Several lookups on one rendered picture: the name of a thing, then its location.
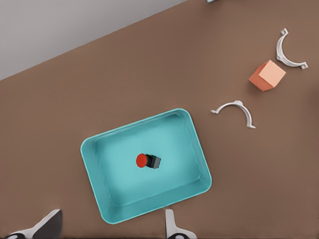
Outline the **orange cube block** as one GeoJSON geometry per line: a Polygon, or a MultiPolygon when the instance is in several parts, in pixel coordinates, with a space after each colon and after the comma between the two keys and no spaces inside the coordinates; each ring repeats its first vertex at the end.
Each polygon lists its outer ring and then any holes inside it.
{"type": "Polygon", "coordinates": [[[260,91],[265,92],[274,89],[286,72],[272,60],[260,65],[249,78],[249,81],[260,91]]]}

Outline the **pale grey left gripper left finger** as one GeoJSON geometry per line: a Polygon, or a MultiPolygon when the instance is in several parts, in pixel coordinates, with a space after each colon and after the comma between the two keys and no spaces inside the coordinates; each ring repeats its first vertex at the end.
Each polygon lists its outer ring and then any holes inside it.
{"type": "Polygon", "coordinates": [[[62,210],[52,210],[35,226],[13,232],[4,239],[59,239],[62,234],[62,210]]]}

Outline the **red button with black base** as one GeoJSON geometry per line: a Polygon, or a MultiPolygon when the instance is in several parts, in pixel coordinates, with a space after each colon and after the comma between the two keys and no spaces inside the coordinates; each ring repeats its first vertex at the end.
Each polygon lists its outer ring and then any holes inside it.
{"type": "Polygon", "coordinates": [[[136,158],[136,164],[139,168],[149,167],[158,169],[161,159],[151,154],[139,154],[136,158]]]}

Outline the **white curved pipe clamp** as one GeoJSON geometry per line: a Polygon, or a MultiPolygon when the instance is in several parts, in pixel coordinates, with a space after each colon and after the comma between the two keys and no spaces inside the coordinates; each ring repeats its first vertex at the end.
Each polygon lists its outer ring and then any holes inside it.
{"type": "Polygon", "coordinates": [[[225,103],[223,105],[221,105],[220,107],[218,107],[216,110],[211,110],[210,112],[212,114],[219,114],[225,107],[228,107],[228,106],[236,106],[238,108],[240,108],[243,113],[245,114],[246,116],[246,126],[250,129],[256,129],[256,127],[253,125],[253,122],[252,122],[252,115],[249,111],[249,109],[244,105],[244,103],[241,101],[241,100],[235,100],[233,102],[228,102],[228,103],[225,103]]]}
{"type": "Polygon", "coordinates": [[[305,62],[305,61],[300,62],[300,63],[293,62],[293,61],[289,60],[286,57],[286,55],[284,54],[283,42],[288,34],[289,34],[289,32],[286,28],[281,30],[281,37],[277,41],[277,45],[276,45],[276,59],[289,67],[294,67],[294,68],[300,67],[302,70],[307,69],[309,67],[307,62],[305,62]]]}

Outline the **blue storage box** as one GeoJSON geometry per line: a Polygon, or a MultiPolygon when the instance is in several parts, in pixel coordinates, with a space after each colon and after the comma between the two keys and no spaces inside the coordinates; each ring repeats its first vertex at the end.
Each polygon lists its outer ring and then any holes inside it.
{"type": "Polygon", "coordinates": [[[190,113],[173,109],[85,139],[81,156],[102,219],[117,224],[207,192],[212,184],[190,113]],[[139,154],[161,159],[139,168],[139,154]]]}

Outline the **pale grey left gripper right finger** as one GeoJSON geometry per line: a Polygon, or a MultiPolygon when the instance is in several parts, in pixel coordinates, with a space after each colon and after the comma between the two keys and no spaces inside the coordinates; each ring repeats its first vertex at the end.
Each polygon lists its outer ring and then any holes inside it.
{"type": "Polygon", "coordinates": [[[172,209],[165,210],[165,229],[167,239],[197,239],[195,233],[176,226],[172,209]]]}

